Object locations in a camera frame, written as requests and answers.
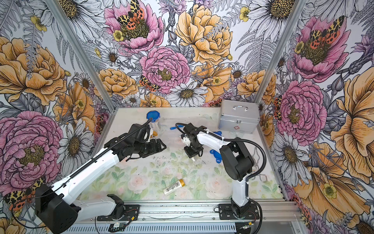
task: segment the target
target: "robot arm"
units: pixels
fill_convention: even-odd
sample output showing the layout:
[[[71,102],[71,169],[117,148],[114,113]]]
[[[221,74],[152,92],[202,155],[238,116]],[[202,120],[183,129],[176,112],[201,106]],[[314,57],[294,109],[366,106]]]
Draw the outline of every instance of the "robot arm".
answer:
[[[255,174],[250,174],[252,172],[254,160],[248,152],[247,147],[244,145],[244,141],[246,140],[237,137],[232,141],[225,141],[224,137],[209,132],[204,126],[196,128],[191,123],[187,125],[177,123],[176,126],[177,125],[185,126],[181,138],[187,145],[184,147],[184,150],[189,158],[194,159],[196,155],[201,156],[202,154],[200,154],[200,152],[203,151],[203,145],[220,152],[223,166],[227,174],[234,180],[231,199],[232,211],[237,218],[244,217],[251,205],[248,196],[247,182],[249,178],[255,176]]]
[[[118,162],[139,158],[166,149],[160,139],[151,139],[153,133],[148,125],[133,124],[129,133],[108,141],[98,154],[76,171],[51,187],[42,185],[36,190],[36,215],[54,234],[67,230],[75,221],[96,216],[110,216],[119,219],[124,215],[123,201],[109,194],[106,198],[90,201],[76,200],[80,193],[94,180]]]

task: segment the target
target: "black cable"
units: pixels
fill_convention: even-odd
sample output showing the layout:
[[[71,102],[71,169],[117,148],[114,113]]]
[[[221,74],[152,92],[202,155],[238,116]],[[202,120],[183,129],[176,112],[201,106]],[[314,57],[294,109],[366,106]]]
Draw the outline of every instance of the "black cable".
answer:
[[[182,131],[182,130],[178,127],[178,125],[182,125],[182,126],[185,126],[185,127],[190,127],[190,128],[193,128],[193,129],[199,130],[199,131],[201,131],[201,132],[203,132],[203,133],[207,133],[206,130],[201,129],[201,128],[199,128],[199,127],[195,127],[195,126],[193,126],[193,125],[182,124],[182,123],[176,123],[176,124],[175,124],[176,128],[177,128],[180,132],[182,132],[183,134],[185,134],[185,132]],[[249,180],[250,178],[252,178],[252,177],[255,177],[255,176],[259,175],[259,174],[260,174],[260,173],[265,169],[265,166],[266,166],[266,153],[265,153],[264,149],[263,149],[259,144],[257,144],[256,142],[253,142],[253,141],[251,141],[251,140],[247,140],[247,139],[225,139],[225,138],[222,138],[222,136],[217,135],[217,134],[215,134],[215,133],[213,133],[213,132],[209,132],[209,135],[214,136],[215,138],[220,139],[220,140],[223,139],[223,141],[225,141],[225,142],[246,142],[246,143],[249,143],[249,144],[252,144],[252,145],[256,146],[256,147],[261,151],[262,158],[263,158],[262,165],[261,165],[261,167],[260,167],[260,169],[259,169],[258,171],[256,171],[256,172],[253,173],[253,174],[250,174],[250,175],[246,178],[246,181],[248,181],[248,180]]]

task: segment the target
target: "case handle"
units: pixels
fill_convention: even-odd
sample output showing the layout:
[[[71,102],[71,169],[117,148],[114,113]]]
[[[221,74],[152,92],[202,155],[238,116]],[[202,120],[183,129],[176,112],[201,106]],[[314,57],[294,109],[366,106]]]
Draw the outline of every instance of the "case handle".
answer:
[[[248,107],[246,107],[246,106],[234,106],[233,109],[235,110],[237,107],[243,107],[243,108],[245,108],[245,111],[248,111]]]

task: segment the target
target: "table surface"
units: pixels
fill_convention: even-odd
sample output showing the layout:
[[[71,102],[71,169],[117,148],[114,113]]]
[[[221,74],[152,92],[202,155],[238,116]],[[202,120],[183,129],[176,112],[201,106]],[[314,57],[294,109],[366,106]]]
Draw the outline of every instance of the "table surface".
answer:
[[[97,180],[89,185],[81,194],[81,200],[97,199],[107,194],[115,194],[123,201],[129,200],[221,200],[232,195],[232,179],[227,175],[223,163],[217,163],[204,146],[202,157],[195,157],[193,162],[183,148],[186,146],[180,139],[181,133],[170,130],[175,123],[192,123],[205,126],[211,131],[218,131],[219,108],[121,108],[118,110],[105,142],[126,133],[134,123],[147,121],[146,114],[151,110],[160,112],[160,130],[158,136],[167,149],[147,158],[119,162]],[[263,147],[257,130],[253,134],[222,131],[225,138],[240,137],[257,142]],[[251,154],[255,147],[246,144]],[[262,164],[261,153],[253,157],[258,165]],[[249,183],[249,196],[253,199],[282,199],[274,173],[269,163],[260,176]],[[183,179],[185,186],[165,196],[163,189]]]

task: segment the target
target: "yellow flower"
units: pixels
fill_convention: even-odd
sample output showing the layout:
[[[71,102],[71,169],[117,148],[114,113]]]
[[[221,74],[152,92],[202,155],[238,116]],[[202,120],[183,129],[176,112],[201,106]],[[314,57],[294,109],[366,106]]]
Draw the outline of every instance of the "yellow flower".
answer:
[[[244,76],[243,78],[245,82],[242,82],[237,85],[237,93],[239,95],[250,96],[251,94],[257,92],[262,82],[262,79],[264,78],[264,75],[265,70],[262,70],[258,73],[252,72],[252,74]],[[262,99],[267,105],[270,105],[270,103],[273,100],[273,97],[275,96],[275,81],[276,76],[273,74],[269,84],[266,87],[265,93],[262,96]]]
[[[301,50],[304,48],[304,42],[300,41],[295,47],[295,53],[300,54]]]
[[[248,21],[248,13],[251,12],[250,9],[247,6],[244,6],[240,9],[240,15],[239,19],[241,19],[244,22]]]
[[[347,80],[344,103],[337,99],[337,104],[347,115],[341,129],[331,132],[331,140],[344,154],[349,174],[369,183],[374,174],[374,67]]]
[[[175,33],[183,40],[181,45],[191,45],[194,49],[195,62],[217,65],[230,54],[232,32],[227,29],[207,36],[220,21],[221,17],[197,4],[193,6],[192,16],[187,12],[179,16]]]
[[[38,53],[29,79],[25,50],[28,46],[22,39],[13,38],[10,42],[0,37],[0,94],[12,94],[8,99],[12,102],[22,92],[32,93],[47,106],[55,101],[56,95],[66,91],[65,71],[47,48],[37,45]]]
[[[161,96],[154,95],[150,93],[149,96],[145,96],[145,100],[140,100],[140,107],[171,107],[170,103]]]
[[[136,80],[119,69],[108,68],[100,70],[99,78],[110,96],[118,94],[125,98],[127,95],[139,92]],[[97,96],[100,95],[96,87],[94,88],[94,93]]]
[[[98,48],[95,48],[95,53],[96,53],[97,57],[101,58],[101,53],[100,53],[100,50]]]
[[[35,15],[33,15],[33,16],[30,17],[30,19],[31,19],[31,22],[32,22],[33,24],[35,24],[35,27],[36,27],[39,31],[44,31],[44,32],[47,31],[47,27],[41,23],[39,17],[36,17]]]
[[[336,188],[333,185],[325,183],[322,192],[328,199],[336,199]]]
[[[196,66],[195,70],[191,72],[196,78],[204,79],[200,87],[207,87],[208,93],[204,94],[205,102],[217,100],[225,90],[230,87],[230,80],[234,81],[234,76],[231,74],[231,67],[221,67],[204,64]]]
[[[57,103],[53,106],[55,120],[57,122],[70,122],[76,127],[79,119],[86,121],[86,127],[91,132],[95,130],[95,113],[90,96],[86,95],[79,82],[74,87],[69,86],[69,94],[62,94],[58,97]]]
[[[365,199],[353,191],[357,188],[362,191],[364,188],[360,185],[356,188],[349,177],[343,176],[347,167],[331,146],[313,142],[311,147],[310,157],[314,165],[306,168],[312,179],[309,184],[301,181],[301,185],[294,187],[295,192],[308,208],[320,215],[328,210],[326,219],[329,222],[336,222],[351,212],[353,218],[348,227],[354,227],[360,222],[359,215],[370,211],[370,206],[365,205]]]
[[[113,33],[113,37],[116,41],[121,42],[124,40],[123,33],[120,30],[115,30]]]

